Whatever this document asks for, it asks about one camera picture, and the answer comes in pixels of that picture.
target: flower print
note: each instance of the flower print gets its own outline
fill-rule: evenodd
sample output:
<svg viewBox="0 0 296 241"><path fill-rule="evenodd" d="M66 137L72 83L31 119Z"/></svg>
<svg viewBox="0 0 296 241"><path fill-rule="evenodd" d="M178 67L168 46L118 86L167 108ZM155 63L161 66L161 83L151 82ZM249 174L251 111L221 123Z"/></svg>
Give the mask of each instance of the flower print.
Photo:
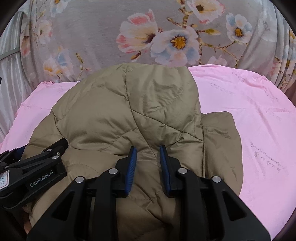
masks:
<svg viewBox="0 0 296 241"><path fill-rule="evenodd" d="M60 79L60 75L62 74L61 67L52 56L44 61L43 70L47 75L51 76L53 80Z"/></svg>
<svg viewBox="0 0 296 241"><path fill-rule="evenodd" d="M265 41L276 42L277 40L277 22L276 19L267 14L264 9L258 19L258 31L262 39Z"/></svg>
<svg viewBox="0 0 296 241"><path fill-rule="evenodd" d="M169 67L194 65L200 59L198 35L191 27L158 33L151 45L155 62Z"/></svg>
<svg viewBox="0 0 296 241"><path fill-rule="evenodd" d="M71 0L51 0L50 14L54 18L57 13L62 13Z"/></svg>
<svg viewBox="0 0 296 241"><path fill-rule="evenodd" d="M275 56L274 62L272 63L271 70L269 72L270 81L272 83L276 82L279 73L281 73L281 60Z"/></svg>
<svg viewBox="0 0 296 241"><path fill-rule="evenodd" d="M29 25L27 25L20 34L20 52L23 58L27 57L31 52Z"/></svg>
<svg viewBox="0 0 296 241"><path fill-rule="evenodd" d="M132 53L148 48L157 34L157 23L154 14L149 9L147 14L136 13L128 17L120 26L120 34L116 42L118 48L124 53Z"/></svg>
<svg viewBox="0 0 296 241"><path fill-rule="evenodd" d="M289 52L291 53L291 56L286 63L286 75L291 76L296 65L296 48L289 48Z"/></svg>
<svg viewBox="0 0 296 241"><path fill-rule="evenodd" d="M213 29L213 28L205 29L204 32L209 35L216 35L216 36L221 34L218 30Z"/></svg>
<svg viewBox="0 0 296 241"><path fill-rule="evenodd" d="M58 54L54 58L62 70L62 74L69 78L73 74L73 65L69 57L69 50L59 47Z"/></svg>
<svg viewBox="0 0 296 241"><path fill-rule="evenodd" d="M78 75L78 77L76 78L78 81L82 79L82 73L83 73L83 70L86 70L87 72L91 70L91 68L85 68L84 67L84 61L83 59L81 58L81 56L79 55L79 53L76 53L76 57L77 59L79 60L80 62L80 73Z"/></svg>
<svg viewBox="0 0 296 241"><path fill-rule="evenodd" d="M293 33L292 29L289 27L289 29L287 29L287 33L290 36L290 42L291 43L296 43L296 37L295 34Z"/></svg>
<svg viewBox="0 0 296 241"><path fill-rule="evenodd" d="M49 20L40 21L37 36L41 44L48 43L52 36L52 22Z"/></svg>
<svg viewBox="0 0 296 241"><path fill-rule="evenodd" d="M217 0L192 0L187 2L200 23L210 23L224 13L225 7Z"/></svg>
<svg viewBox="0 0 296 241"><path fill-rule="evenodd" d="M227 65L227 61L224 58L221 58L221 55L219 56L218 59L216 59L215 56L210 57L208 64L217 64L217 65Z"/></svg>
<svg viewBox="0 0 296 241"><path fill-rule="evenodd" d="M59 47L58 52L55 56L50 56L43 63L44 72L51 76L52 80L59 80L62 75L69 78L73 75L73 65L69 57L68 49Z"/></svg>
<svg viewBox="0 0 296 241"><path fill-rule="evenodd" d="M247 44L252 36L252 26L246 18L240 14L234 16L229 13L226 16L227 36L231 41L239 44Z"/></svg>
<svg viewBox="0 0 296 241"><path fill-rule="evenodd" d="M289 45L286 45L285 47L284 47L284 50L283 50L283 60L284 59L288 59L288 56L289 56L289 50L290 50L291 48L289 48Z"/></svg>
<svg viewBox="0 0 296 241"><path fill-rule="evenodd" d="M33 90L36 89L38 84L37 84L37 79L36 79L35 72L32 72L32 73L29 74L28 82L30 83Z"/></svg>

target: pink flower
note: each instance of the pink flower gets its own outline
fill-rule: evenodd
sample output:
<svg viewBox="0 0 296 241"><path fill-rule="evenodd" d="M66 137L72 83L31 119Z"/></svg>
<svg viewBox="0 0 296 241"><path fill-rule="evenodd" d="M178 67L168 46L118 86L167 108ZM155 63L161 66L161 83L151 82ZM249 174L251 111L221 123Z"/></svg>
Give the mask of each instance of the pink flower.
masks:
<svg viewBox="0 0 296 241"><path fill-rule="evenodd" d="M30 38L29 38L29 25L27 25L20 34L20 52L23 58L27 57L31 52Z"/></svg>
<svg viewBox="0 0 296 241"><path fill-rule="evenodd" d="M147 14L136 13L129 16L128 22L124 21L119 31L116 42L120 51L132 53L150 47L157 34L153 11L149 9Z"/></svg>
<svg viewBox="0 0 296 241"><path fill-rule="evenodd" d="M274 62L272 64L271 70L269 72L269 76L271 78L270 81L272 83L275 83L280 71L281 71L281 61L277 57L274 57Z"/></svg>

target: jacket seam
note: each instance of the jacket seam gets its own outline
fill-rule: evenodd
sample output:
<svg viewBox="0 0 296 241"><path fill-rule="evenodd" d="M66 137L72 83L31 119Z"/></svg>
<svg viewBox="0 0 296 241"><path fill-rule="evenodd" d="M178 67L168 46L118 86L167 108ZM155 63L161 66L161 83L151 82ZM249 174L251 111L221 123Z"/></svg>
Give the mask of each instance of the jacket seam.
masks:
<svg viewBox="0 0 296 241"><path fill-rule="evenodd" d="M104 148L103 150L100 150L100 151L105 151L105 150L107 150L109 147L113 146L113 144L114 144L115 142L117 142L118 139L120 139L122 136L124 136L125 134L127 134L127 133L129 133L129 132L136 131L136 130L138 130L138 128L135 128L135 129L133 129L133 130L129 130L129 131L123 133L123 134L120 135L116 140L114 140L109 146L107 146L106 148Z"/></svg>
<svg viewBox="0 0 296 241"><path fill-rule="evenodd" d="M156 109L156 110L154 110L152 112L147 112L146 114L149 115L149 114L152 114L152 113L154 113L156 111L159 111L159 110L162 110L162 109L166 108L167 106L169 106L172 103L174 103L177 99L179 99L181 97L181 95L183 94L183 92L184 92L184 88L181 87L181 90L179 90L177 92L177 97L175 97L170 103L168 103L168 104L166 104L166 105L164 105L164 106L162 106L162 107L160 107L160 108L158 108L158 109Z"/></svg>
<svg viewBox="0 0 296 241"><path fill-rule="evenodd" d="M99 173L98 171L96 171L96 170L93 169L92 167L90 167L90 166L88 166L88 165L86 165L86 164L82 164L82 163L72 163L72 164L66 166L67 170L68 170L68 168L69 168L70 166L74 166L74 165L82 165L82 166L86 166L86 167L88 167L88 168L94 170L97 174L101 175L101 173Z"/></svg>
<svg viewBox="0 0 296 241"><path fill-rule="evenodd" d="M40 139L42 139L44 137L48 137L48 136L60 136L60 137L63 138L63 136L61 134L47 134L47 135L44 135L44 136L41 136L41 137L39 137L37 139L32 140L31 142L28 143L28 145L32 144L32 142L36 142L36 141L38 141L38 140L40 140Z"/></svg>
<svg viewBox="0 0 296 241"><path fill-rule="evenodd" d="M204 174L204 166L205 166L205 133L204 133L204 129L203 129L203 126L202 126L202 121L200 120L200 126L201 126L201 129L202 129L202 136L203 136L203 139L204 139L204 142L203 142L203 145L202 145L202 164L201 164L201 176L202 177L205 177L205 174Z"/></svg>
<svg viewBox="0 0 296 241"><path fill-rule="evenodd" d="M152 119L152 120L155 120L155 121L157 121L157 122L159 122L159 123L161 123L161 124L163 124L163 125L165 125L165 126L168 126L168 127L172 128L172 129L174 129L174 130L176 130L176 131L178 131L178 132L180 132L180 133L185 133L185 134L188 134L188 135L190 135L191 137L193 137L193 138L195 138L195 139L197 139L197 140L199 140L199 141L201 141L201 142L202 142L202 140L201 140L201 139L199 139L199 138L197 138L197 137L195 137L195 136L191 135L191 134L190 134L190 133L188 133L188 132L185 132L185 131L180 131L180 130L178 130L178 129L176 129L176 128L172 127L172 126L169 126L169 125L167 125L167 124L164 124L164 123L162 123L161 121L159 121L159 120L156 120L156 119L154 119L154 118L152 118L152 117L150 117L150 116L143 115L143 114L141 114L141 113L139 113L139 112L137 112L137 111L135 111L135 110L133 110L133 109L131 109L131 110L132 110L132 111L134 111L134 112L136 112L136 113L138 113L138 114L140 114L140 115L142 115L142 116L144 116L144 117L150 118L150 119Z"/></svg>
<svg viewBox="0 0 296 241"><path fill-rule="evenodd" d="M157 228L157 229L153 229L153 230L150 230L150 231L144 232L144 233L141 234L140 236L136 237L136 238L134 239L134 241L139 240L139 239L142 238L144 235L146 235L146 234L148 234L148 233L150 233L150 232L155 232L155 231L157 231L157 230L164 229L164 228L165 228L165 226L161 226L161 227L159 227L159 228Z"/></svg>
<svg viewBox="0 0 296 241"><path fill-rule="evenodd" d="M132 117L133 117L133 120L134 120L134 122L135 122L135 124L136 124L136 126L137 126L137 128L138 128L138 130L139 130L139 132L140 132L140 134L141 134L141 136L143 137L143 139L144 139L145 142L147 143L148 147L150 148L151 152L153 153L153 155L155 156L155 158L157 158L156 155L154 154L152 148L150 147L150 145L148 144L148 142L147 142L146 139L144 138L142 132L140 131L140 129L139 129L138 125L137 125L137 122L136 122L136 120L135 120L135 117L133 116L133 112L132 112L132 109L131 109L131 103L130 103L130 101L129 101L129 97L128 97L128 88L127 88L127 86L126 86L126 74L125 74L125 76L124 76L124 80L123 80L123 81L124 81L124 85L125 85L125 87L126 87L126 97L127 97L127 99L128 99L128 104L129 104L129 107L130 107L130 110L131 110L131 115L132 115Z"/></svg>

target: white flower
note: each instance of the white flower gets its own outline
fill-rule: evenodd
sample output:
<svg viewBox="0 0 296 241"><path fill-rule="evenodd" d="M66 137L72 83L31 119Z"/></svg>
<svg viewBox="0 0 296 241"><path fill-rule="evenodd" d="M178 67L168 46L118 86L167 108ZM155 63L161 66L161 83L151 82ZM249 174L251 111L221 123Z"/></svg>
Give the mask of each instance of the white flower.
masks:
<svg viewBox="0 0 296 241"><path fill-rule="evenodd" d="M158 33L151 45L155 62L169 67L194 65L200 59L198 35L191 27Z"/></svg>
<svg viewBox="0 0 296 241"><path fill-rule="evenodd" d="M210 23L224 13L225 7L217 0L192 0L187 2L200 23Z"/></svg>
<svg viewBox="0 0 296 241"><path fill-rule="evenodd" d="M53 79L59 79L62 73L62 68L58 65L58 63L52 56L50 56L46 61L44 61L43 70L47 75L51 76Z"/></svg>
<svg viewBox="0 0 296 241"><path fill-rule="evenodd" d="M218 59L216 59L215 56L210 57L209 61L207 62L208 64L217 64L217 65L227 65L227 61L223 58L221 58L221 55L219 56Z"/></svg>
<svg viewBox="0 0 296 241"><path fill-rule="evenodd" d="M52 80L59 80L62 75L67 78L73 75L73 65L68 49L59 47L58 53L54 57L51 55L44 61L43 70L52 77Z"/></svg>
<svg viewBox="0 0 296 241"><path fill-rule="evenodd" d="M277 40L276 18L270 18L266 9L263 10L258 19L258 32L265 41L276 42Z"/></svg>
<svg viewBox="0 0 296 241"><path fill-rule="evenodd" d="M247 22L246 18L240 14L233 16L229 13L226 16L227 36L231 41L239 44L247 44L252 36L252 26Z"/></svg>
<svg viewBox="0 0 296 241"><path fill-rule="evenodd" d="M69 50L60 46L55 60L60 66L62 74L69 78L73 74L73 65L69 56Z"/></svg>
<svg viewBox="0 0 296 241"><path fill-rule="evenodd" d="M120 51L132 53L150 47L157 34L153 11L149 9L147 14L136 13L129 16L128 22L122 22L119 31L116 42Z"/></svg>
<svg viewBox="0 0 296 241"><path fill-rule="evenodd" d="M50 2L51 17L54 18L57 13L62 13L70 1L71 0L51 0Z"/></svg>
<svg viewBox="0 0 296 241"><path fill-rule="evenodd" d="M37 35L41 44L48 43L52 36L52 22L49 20L40 21Z"/></svg>

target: yellow flower center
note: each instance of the yellow flower center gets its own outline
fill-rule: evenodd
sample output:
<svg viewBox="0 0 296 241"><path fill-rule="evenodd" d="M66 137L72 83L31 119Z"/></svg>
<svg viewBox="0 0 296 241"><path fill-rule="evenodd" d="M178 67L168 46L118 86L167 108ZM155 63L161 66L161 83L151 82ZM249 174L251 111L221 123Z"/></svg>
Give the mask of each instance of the yellow flower center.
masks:
<svg viewBox="0 0 296 241"><path fill-rule="evenodd" d="M205 8L204 8L204 6L202 6L202 5L197 5L196 6L196 9L199 11L199 12L201 12L201 11L203 11Z"/></svg>
<svg viewBox="0 0 296 241"><path fill-rule="evenodd" d="M186 39L184 36L175 36L170 42L173 44L173 47L178 50L186 46Z"/></svg>
<svg viewBox="0 0 296 241"><path fill-rule="evenodd" d="M235 30L234 30L234 34L235 34L235 36L238 37L238 38L244 36L244 33L243 33L243 31L242 31L240 28L235 28Z"/></svg>
<svg viewBox="0 0 296 241"><path fill-rule="evenodd" d="M52 72L53 71L53 69L51 67L49 67L49 66L44 67L44 70L47 70L48 72Z"/></svg>
<svg viewBox="0 0 296 241"><path fill-rule="evenodd" d="M286 63L286 68L288 68L289 67L289 65L290 65L290 62L291 62L291 60L287 60L287 63Z"/></svg>

